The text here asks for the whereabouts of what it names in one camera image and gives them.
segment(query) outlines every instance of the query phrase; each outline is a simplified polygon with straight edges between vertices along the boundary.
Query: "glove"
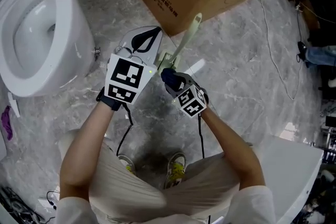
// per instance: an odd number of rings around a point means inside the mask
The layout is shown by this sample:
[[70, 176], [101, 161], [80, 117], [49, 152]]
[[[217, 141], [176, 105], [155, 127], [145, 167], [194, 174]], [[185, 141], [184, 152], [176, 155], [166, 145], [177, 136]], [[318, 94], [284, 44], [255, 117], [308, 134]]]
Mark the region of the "glove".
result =
[[105, 87], [103, 87], [100, 91], [100, 93], [98, 94], [96, 101], [97, 102], [103, 102], [106, 105], [108, 105], [112, 110], [114, 111], [118, 111], [120, 109], [120, 106], [122, 104], [122, 102], [117, 101], [116, 99], [113, 98], [109, 98], [107, 96], [104, 95], [104, 89]]
[[161, 79], [164, 82], [164, 86], [167, 92], [173, 97], [178, 97], [182, 92], [184, 92], [191, 85], [196, 85], [199, 90], [204, 92], [204, 98], [207, 104], [209, 104], [209, 97], [206, 90], [197, 84], [194, 79], [185, 73], [178, 73], [172, 68], [165, 68], [161, 73]]

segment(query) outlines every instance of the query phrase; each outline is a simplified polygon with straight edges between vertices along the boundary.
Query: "yellow sneaker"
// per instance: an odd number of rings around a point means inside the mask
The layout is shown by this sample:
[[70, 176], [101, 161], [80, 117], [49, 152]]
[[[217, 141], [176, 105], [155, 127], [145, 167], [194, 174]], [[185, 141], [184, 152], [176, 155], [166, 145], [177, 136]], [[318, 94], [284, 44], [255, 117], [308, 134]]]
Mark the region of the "yellow sneaker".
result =
[[184, 177], [186, 158], [181, 152], [175, 153], [168, 162], [168, 173], [164, 188], [177, 186]]
[[135, 165], [134, 165], [133, 161], [130, 158], [128, 158], [126, 155], [123, 155], [123, 154], [119, 154], [118, 158], [121, 161], [121, 163], [126, 167], [126, 169], [130, 173], [132, 173], [133, 175], [136, 176]]

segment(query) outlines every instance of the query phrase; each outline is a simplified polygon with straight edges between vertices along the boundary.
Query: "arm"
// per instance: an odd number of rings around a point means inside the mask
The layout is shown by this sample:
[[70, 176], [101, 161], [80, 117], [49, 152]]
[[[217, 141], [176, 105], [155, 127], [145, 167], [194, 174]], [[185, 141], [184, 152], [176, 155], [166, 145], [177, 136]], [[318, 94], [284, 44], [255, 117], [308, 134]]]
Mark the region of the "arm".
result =
[[201, 116], [216, 136], [225, 152], [225, 158], [240, 180], [240, 189], [250, 186], [264, 186], [260, 162], [245, 141], [226, 125], [209, 107]]
[[60, 199], [89, 201], [89, 186], [96, 171], [100, 148], [114, 111], [99, 102], [70, 145], [60, 171]]

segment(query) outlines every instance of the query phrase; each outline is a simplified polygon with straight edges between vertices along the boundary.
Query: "beige pants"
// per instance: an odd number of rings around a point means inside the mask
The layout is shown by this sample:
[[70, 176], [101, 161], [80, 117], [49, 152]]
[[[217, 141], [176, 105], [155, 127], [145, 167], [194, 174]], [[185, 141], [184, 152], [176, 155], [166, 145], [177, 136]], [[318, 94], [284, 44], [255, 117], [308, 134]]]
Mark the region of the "beige pants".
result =
[[[59, 142], [62, 159], [78, 130]], [[90, 202], [112, 219], [145, 222], [185, 214], [206, 219], [227, 208], [238, 191], [238, 178], [223, 154], [188, 165], [179, 185], [159, 190], [131, 174], [103, 143], [97, 171], [90, 187]]]

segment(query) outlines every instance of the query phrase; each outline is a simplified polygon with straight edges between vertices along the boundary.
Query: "gray marble floor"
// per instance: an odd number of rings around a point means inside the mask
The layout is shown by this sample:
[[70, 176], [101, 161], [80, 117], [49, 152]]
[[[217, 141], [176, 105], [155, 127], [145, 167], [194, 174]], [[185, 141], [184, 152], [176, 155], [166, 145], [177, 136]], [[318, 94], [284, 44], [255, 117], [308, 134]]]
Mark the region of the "gray marble floor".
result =
[[[179, 71], [189, 67], [207, 91], [211, 107], [247, 141], [260, 143], [266, 135], [278, 135], [309, 143], [317, 136], [321, 95], [315, 69], [296, 61], [299, 30], [297, 12], [287, 0], [247, 0], [232, 10], [203, 22], [182, 54]], [[92, 72], [71, 88], [53, 96], [18, 98], [21, 118], [11, 113], [14, 138], [6, 142], [8, 156], [0, 163], [0, 178], [9, 182], [33, 208], [37, 198], [58, 185], [61, 159], [57, 141], [68, 130], [81, 126], [103, 87], [106, 64], [122, 36], [140, 26], [158, 25], [141, 0], [79, 0], [101, 47]], [[301, 32], [308, 31], [300, 17]], [[174, 50], [182, 34], [165, 36], [161, 49]], [[0, 81], [0, 109], [7, 105], [6, 88]], [[134, 127], [121, 153], [137, 164], [139, 176], [160, 187], [166, 161], [177, 150], [188, 162], [202, 157], [197, 121], [171, 105], [159, 76], [155, 76], [131, 107]], [[118, 111], [107, 135], [113, 150], [128, 127], [125, 110]], [[202, 124], [205, 155], [221, 151]], [[40, 206], [37, 210], [46, 213]]]

